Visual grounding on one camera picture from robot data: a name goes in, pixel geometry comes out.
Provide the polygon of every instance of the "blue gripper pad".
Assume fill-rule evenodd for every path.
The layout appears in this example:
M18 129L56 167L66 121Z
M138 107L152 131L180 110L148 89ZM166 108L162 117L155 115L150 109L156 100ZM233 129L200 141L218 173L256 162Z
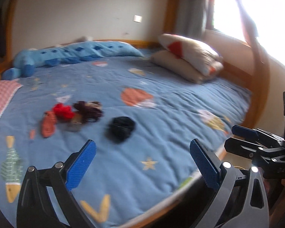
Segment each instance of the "blue gripper pad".
M201 172L207 186L214 190L218 190L220 186L220 174L216 167L207 157L198 140L190 143L190 154Z
M66 188L69 191L78 187L95 155L96 144L92 140L88 141L83 150L79 151L79 156L66 172Z
M250 140L258 140L259 139L259 134L257 131L255 131L254 129L250 129L250 128L245 128L239 125L234 125L231 129L231 132L234 135L246 138L246 139L250 139Z

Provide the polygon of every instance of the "window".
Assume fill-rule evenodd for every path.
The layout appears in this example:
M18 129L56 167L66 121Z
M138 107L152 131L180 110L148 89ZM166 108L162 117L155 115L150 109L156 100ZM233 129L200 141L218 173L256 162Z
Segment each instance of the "window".
M256 23L260 44L285 65L285 0L242 0ZM214 28L244 41L235 0L215 0Z

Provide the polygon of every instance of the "black cloth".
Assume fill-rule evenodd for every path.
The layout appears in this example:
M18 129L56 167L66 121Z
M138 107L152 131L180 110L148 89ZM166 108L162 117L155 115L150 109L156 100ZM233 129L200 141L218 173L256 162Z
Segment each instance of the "black cloth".
M135 122L125 116L115 117L109 124L109 133L118 141L128 139L135 129Z

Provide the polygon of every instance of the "yellow star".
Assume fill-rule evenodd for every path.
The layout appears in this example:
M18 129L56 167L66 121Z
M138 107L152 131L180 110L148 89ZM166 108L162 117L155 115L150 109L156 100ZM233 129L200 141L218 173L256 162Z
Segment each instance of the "yellow star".
M152 161L150 157L147 157L147 161L141 161L141 163L145 165L143 170L148 170L148 169L155 170L154 165L157 163L157 161Z

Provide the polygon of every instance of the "white wall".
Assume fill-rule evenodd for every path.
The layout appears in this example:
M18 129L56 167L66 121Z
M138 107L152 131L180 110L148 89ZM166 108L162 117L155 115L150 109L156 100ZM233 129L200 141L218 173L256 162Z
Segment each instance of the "white wall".
M216 49L228 63L234 64L247 73L253 73L251 49L235 38L222 33L206 30L204 41ZM285 91L285 66L270 58L270 89L264 112L256 125L271 133L283 136L285 118L283 115L283 92Z
M12 55L94 39L157 41L163 32L167 0L18 0L12 28ZM142 16L142 23L133 16Z

